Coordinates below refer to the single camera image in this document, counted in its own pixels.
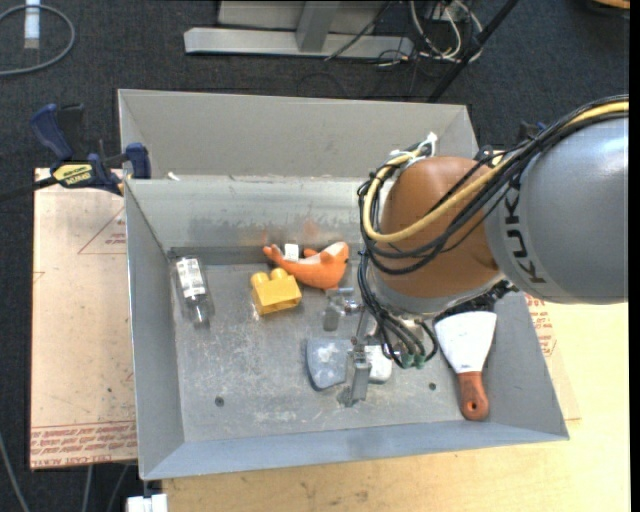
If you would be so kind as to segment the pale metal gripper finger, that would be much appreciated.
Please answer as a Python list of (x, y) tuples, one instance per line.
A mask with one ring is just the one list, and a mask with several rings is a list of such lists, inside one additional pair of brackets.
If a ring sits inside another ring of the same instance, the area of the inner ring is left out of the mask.
[(341, 318), (361, 311), (361, 304), (354, 298), (353, 287), (339, 287), (325, 291), (327, 305), (324, 310), (323, 329), (336, 331)]
[(354, 406), (367, 397), (372, 365), (364, 351), (353, 350), (348, 355), (346, 385), (341, 393), (344, 406)]

